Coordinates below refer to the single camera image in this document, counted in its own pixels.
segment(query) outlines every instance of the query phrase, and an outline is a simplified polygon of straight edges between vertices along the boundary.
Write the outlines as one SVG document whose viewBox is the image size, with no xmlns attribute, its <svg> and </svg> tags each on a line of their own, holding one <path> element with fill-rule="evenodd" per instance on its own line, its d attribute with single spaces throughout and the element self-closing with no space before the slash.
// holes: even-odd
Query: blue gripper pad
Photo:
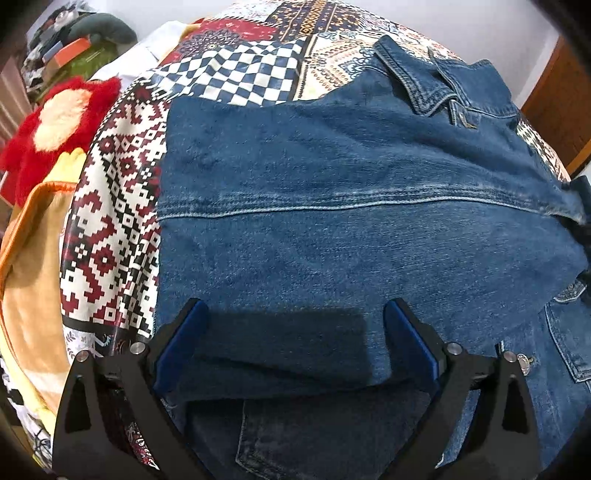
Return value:
<svg viewBox="0 0 591 480">
<path fill-rule="evenodd" d="M 156 362 L 152 388 L 158 395 L 170 392 L 178 383 L 183 368 L 189 363 L 201 335 L 209 325 L 209 309 L 202 300 L 189 310 Z"/>
<path fill-rule="evenodd" d="M 413 381 L 421 391 L 434 394 L 439 389 L 439 376 L 444 368 L 430 347 L 417 331 L 421 324 L 401 299 L 390 300 L 384 307 L 384 328 L 392 345 L 402 352 L 402 359 Z M 443 342 L 437 337 L 431 347 L 441 348 Z"/>
</svg>

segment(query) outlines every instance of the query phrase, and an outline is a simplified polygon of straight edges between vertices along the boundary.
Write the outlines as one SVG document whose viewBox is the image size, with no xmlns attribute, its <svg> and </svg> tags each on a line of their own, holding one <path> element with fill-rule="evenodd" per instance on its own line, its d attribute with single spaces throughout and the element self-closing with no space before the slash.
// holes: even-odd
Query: jacket pocket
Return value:
<svg viewBox="0 0 591 480">
<path fill-rule="evenodd" d="M 550 334 L 576 382 L 591 380 L 591 307 L 587 285 L 570 284 L 544 307 Z"/>
</svg>

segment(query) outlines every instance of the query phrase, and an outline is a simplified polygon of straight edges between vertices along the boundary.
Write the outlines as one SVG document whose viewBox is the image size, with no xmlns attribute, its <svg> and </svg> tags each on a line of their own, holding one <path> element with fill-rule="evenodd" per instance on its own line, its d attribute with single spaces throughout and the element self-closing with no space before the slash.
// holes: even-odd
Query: white cloth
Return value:
<svg viewBox="0 0 591 480">
<path fill-rule="evenodd" d="M 98 70 L 91 80 L 119 77 L 123 92 L 143 72 L 158 66 L 160 60 L 178 44 L 186 27 L 182 22 L 166 22 L 119 58 Z"/>
</svg>

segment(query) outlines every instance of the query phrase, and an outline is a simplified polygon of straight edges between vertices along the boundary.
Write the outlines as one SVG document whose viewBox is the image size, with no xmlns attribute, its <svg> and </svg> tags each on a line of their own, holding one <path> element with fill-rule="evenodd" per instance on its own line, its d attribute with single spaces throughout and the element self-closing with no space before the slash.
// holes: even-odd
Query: checkered pattern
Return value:
<svg viewBox="0 0 591 480">
<path fill-rule="evenodd" d="M 157 88 L 233 105 L 268 106 L 293 97 L 305 38 L 210 50 L 146 74 Z"/>
</svg>

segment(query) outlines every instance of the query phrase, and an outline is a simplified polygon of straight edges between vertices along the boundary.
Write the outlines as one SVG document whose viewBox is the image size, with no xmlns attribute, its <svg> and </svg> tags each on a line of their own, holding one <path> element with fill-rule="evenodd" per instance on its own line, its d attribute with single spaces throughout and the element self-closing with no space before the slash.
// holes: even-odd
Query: orange box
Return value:
<svg viewBox="0 0 591 480">
<path fill-rule="evenodd" d="M 57 52 L 53 58 L 47 62 L 45 68 L 41 72 L 41 78 L 44 82 L 49 82 L 57 71 L 62 68 L 70 60 L 75 59 L 82 52 L 90 48 L 90 41 L 88 38 L 78 38 L 72 43 L 66 45 L 59 52 Z"/>
</svg>

